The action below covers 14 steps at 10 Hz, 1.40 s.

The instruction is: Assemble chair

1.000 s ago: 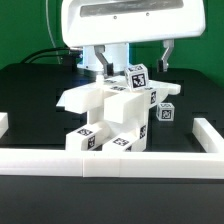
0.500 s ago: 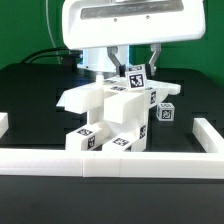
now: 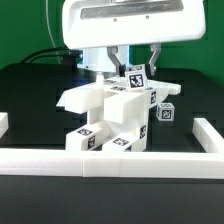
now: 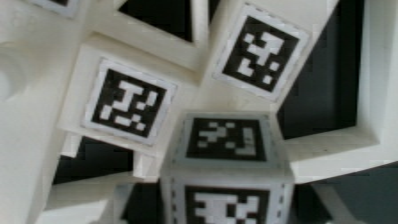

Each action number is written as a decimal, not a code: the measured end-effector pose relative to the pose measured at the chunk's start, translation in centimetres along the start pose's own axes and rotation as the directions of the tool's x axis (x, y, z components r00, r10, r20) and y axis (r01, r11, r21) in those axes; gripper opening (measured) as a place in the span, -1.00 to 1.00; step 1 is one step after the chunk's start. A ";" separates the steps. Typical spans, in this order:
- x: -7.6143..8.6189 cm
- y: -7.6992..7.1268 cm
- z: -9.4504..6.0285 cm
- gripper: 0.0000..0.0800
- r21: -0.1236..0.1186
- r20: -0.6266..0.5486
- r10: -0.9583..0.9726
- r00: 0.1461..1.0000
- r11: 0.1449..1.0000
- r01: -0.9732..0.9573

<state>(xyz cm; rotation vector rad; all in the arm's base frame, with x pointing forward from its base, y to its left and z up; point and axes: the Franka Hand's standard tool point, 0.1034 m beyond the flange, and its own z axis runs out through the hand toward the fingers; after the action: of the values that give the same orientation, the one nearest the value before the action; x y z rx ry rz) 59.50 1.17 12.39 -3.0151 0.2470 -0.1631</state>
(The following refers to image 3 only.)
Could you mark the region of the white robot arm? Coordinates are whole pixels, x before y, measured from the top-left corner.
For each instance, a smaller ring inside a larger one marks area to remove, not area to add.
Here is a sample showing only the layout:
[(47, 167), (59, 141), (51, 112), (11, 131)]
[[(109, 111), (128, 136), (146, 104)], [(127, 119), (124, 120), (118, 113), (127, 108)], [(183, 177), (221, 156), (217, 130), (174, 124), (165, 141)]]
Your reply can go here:
[(116, 72), (129, 63), (131, 45), (148, 44), (151, 70), (161, 45), (201, 38), (206, 30), (204, 0), (65, 0), (65, 45), (83, 52), (82, 67)]

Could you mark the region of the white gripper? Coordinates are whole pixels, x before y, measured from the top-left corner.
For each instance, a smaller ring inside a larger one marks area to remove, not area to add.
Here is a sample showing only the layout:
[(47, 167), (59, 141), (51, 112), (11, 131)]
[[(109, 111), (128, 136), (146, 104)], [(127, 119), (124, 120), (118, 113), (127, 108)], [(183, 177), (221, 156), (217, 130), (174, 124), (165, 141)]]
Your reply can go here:
[(150, 75), (161, 44), (201, 38), (206, 30), (204, 0), (66, 0), (62, 9), (64, 43), (70, 49), (108, 47), (118, 76), (126, 65), (120, 45), (151, 44)]

